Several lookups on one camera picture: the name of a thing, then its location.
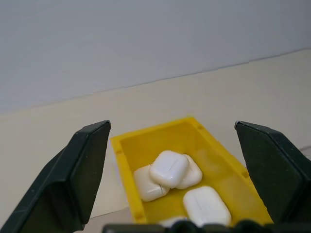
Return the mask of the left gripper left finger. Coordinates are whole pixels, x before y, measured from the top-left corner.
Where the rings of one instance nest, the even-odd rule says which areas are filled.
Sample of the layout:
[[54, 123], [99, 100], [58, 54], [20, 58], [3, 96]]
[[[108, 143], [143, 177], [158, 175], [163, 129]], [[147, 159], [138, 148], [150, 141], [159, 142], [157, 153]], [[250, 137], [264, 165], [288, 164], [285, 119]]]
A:
[[89, 222], [101, 183], [110, 121], [77, 131], [41, 170], [0, 233], [74, 233]]

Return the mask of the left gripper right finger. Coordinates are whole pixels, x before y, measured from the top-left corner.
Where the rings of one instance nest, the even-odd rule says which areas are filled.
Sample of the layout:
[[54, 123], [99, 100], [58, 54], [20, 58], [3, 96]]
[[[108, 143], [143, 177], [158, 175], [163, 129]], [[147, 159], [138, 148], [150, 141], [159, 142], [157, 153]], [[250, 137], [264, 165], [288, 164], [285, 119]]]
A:
[[311, 223], [311, 160], [281, 132], [235, 123], [249, 177], [274, 223]]

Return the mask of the yellow plastic bin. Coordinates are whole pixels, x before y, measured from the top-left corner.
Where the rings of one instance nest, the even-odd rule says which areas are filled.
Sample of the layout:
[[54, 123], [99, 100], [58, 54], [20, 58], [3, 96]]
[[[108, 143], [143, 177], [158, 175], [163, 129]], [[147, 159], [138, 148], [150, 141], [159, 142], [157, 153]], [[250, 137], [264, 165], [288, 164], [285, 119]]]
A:
[[150, 202], [141, 200], [134, 172], [151, 164], [165, 150], [192, 157], [203, 173], [199, 186], [213, 187], [231, 213], [231, 225], [243, 219], [259, 224], [272, 220], [246, 168], [195, 118], [188, 117], [110, 138], [122, 184], [135, 223], [156, 224], [186, 216], [185, 190], [172, 189]]

